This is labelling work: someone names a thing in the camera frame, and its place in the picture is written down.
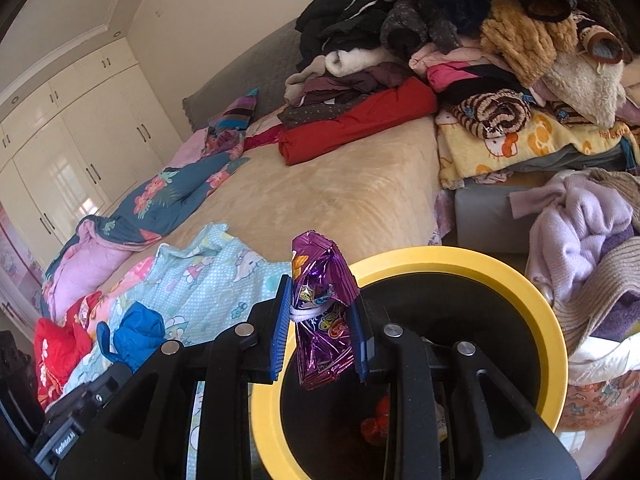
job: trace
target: brown fluffy garment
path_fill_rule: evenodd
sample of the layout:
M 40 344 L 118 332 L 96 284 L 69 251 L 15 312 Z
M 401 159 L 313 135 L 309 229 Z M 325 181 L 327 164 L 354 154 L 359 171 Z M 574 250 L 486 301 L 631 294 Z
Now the brown fluffy garment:
M 532 20 L 517 0 L 494 0 L 481 26 L 481 45 L 504 56 L 526 88 L 553 65 L 558 52 L 574 52 L 578 35 L 574 17 L 559 23 Z

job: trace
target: gray headboard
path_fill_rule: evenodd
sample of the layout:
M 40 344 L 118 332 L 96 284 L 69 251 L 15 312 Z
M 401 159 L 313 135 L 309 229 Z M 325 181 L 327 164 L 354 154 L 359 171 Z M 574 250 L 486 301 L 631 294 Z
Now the gray headboard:
M 211 78 L 195 94 L 182 101 L 193 131 L 204 128 L 216 114 L 224 111 L 237 97 L 258 88 L 258 106 L 254 118 L 260 118 L 284 102 L 284 81 L 297 72 L 302 56 L 298 49 L 300 33 L 289 22 Z

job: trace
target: wardrobe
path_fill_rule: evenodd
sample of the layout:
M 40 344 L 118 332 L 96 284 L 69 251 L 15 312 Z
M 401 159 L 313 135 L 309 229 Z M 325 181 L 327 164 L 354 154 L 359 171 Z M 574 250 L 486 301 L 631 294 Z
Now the wardrobe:
M 82 217 L 110 215 L 181 144 L 126 39 L 17 104 L 0 140 L 0 202 L 44 268 Z

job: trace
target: blue polka dot fabric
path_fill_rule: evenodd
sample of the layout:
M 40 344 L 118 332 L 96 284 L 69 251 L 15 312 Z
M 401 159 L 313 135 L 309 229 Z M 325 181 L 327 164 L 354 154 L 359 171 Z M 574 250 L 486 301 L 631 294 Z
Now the blue polka dot fabric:
M 112 338 L 135 301 L 162 315 L 167 339 L 179 339 L 189 346 L 215 339 L 230 326 L 246 321 L 254 304 L 274 298 L 282 275 L 291 272 L 290 262 L 267 262 L 227 230 L 226 224 L 208 224 L 184 250 L 161 245 L 146 279 L 114 302 L 108 321 Z M 94 344 L 71 374 L 64 392 L 94 380 L 110 365 Z M 198 399 L 203 386 L 200 384 L 194 402 L 188 479 L 195 478 Z

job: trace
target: purple snack wrapper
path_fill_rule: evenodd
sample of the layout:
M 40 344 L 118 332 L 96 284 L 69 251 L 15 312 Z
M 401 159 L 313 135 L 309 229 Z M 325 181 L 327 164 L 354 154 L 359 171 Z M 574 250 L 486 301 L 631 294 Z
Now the purple snack wrapper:
M 338 246 L 315 231 L 294 238 L 291 267 L 298 376 L 312 390 L 353 363 L 346 309 L 360 291 Z

